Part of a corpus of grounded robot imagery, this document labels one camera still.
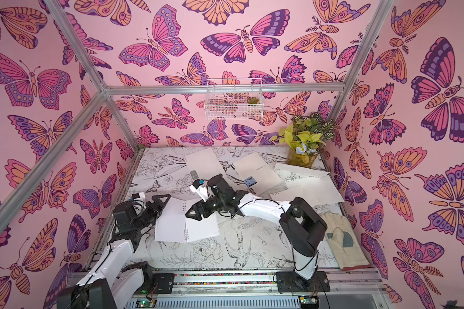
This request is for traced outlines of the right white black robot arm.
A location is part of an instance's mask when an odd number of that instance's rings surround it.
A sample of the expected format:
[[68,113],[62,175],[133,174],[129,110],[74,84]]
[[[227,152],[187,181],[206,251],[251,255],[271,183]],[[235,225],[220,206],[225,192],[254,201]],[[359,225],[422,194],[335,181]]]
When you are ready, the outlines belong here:
[[290,243],[295,273],[305,280],[316,274],[318,246],[325,238],[327,224],[305,199],[296,196],[278,202],[245,190],[236,191],[221,174],[209,180],[194,180],[189,188],[201,201],[186,212],[187,218],[202,221],[216,212],[227,212],[230,218],[252,216],[278,224]]

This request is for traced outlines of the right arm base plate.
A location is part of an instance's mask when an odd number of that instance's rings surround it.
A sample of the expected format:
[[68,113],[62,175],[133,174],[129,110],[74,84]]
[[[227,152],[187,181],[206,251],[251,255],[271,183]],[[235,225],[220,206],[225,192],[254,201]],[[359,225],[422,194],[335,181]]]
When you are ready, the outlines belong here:
[[304,279],[294,271],[277,272],[274,281],[280,293],[330,292],[331,287],[326,272],[316,271],[311,279]]

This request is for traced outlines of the torn lined page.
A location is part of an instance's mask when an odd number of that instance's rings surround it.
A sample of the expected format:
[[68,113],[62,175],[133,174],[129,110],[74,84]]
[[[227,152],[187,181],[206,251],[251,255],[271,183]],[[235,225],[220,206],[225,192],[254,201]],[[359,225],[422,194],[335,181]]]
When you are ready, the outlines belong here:
[[293,201],[300,197],[312,207],[345,201],[329,176],[288,180],[286,185],[286,190],[270,194],[271,199]]

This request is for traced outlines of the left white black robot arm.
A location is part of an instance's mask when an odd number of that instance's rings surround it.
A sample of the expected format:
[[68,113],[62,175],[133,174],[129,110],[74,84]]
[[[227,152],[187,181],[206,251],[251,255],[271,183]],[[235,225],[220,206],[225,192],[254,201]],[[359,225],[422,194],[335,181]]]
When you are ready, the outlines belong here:
[[76,285],[57,297],[58,308],[125,308],[138,290],[151,290],[154,280],[147,262],[127,266],[140,245],[143,230],[154,226],[170,201],[168,194],[149,202],[129,200],[115,206],[115,225],[100,260]]

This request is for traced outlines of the CAMP spiral notebook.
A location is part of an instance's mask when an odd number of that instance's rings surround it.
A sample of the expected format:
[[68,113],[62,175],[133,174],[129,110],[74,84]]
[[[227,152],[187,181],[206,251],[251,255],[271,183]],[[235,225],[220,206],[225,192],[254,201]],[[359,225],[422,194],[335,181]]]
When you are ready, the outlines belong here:
[[232,166],[254,195],[259,196],[282,183],[282,179],[258,153],[249,154]]

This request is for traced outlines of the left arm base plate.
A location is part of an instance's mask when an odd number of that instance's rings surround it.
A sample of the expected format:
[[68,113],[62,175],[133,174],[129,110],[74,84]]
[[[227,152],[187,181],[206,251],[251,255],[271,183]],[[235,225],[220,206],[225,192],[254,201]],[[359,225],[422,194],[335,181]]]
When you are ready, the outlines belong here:
[[174,286],[174,273],[143,274],[144,282],[135,295],[171,294]]

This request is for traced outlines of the small clear-spiral notebook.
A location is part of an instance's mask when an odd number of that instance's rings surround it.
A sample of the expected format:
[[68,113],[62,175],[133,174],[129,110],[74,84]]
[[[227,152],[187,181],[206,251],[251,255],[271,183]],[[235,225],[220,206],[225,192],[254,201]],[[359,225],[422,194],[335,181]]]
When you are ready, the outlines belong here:
[[185,213],[199,199],[180,200],[171,197],[155,224],[158,242],[191,243],[220,235],[217,215],[201,221],[187,218]]

